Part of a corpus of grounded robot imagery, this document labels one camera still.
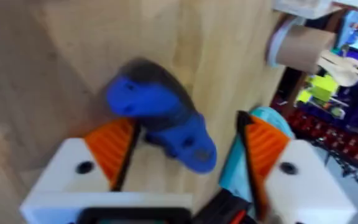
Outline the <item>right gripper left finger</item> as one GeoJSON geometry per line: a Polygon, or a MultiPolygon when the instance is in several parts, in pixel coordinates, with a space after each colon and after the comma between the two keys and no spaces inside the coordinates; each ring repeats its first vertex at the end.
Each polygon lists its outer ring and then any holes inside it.
{"type": "Polygon", "coordinates": [[[20,206],[25,221],[190,223],[191,195],[122,191],[139,133],[133,119],[119,118],[64,140],[20,206]]]}

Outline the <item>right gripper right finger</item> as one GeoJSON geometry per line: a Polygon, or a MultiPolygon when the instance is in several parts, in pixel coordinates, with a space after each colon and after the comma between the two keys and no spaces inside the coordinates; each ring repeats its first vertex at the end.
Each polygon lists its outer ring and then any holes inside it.
{"type": "Polygon", "coordinates": [[[246,111],[237,113],[258,223],[350,223],[356,206],[314,147],[246,111]]]}

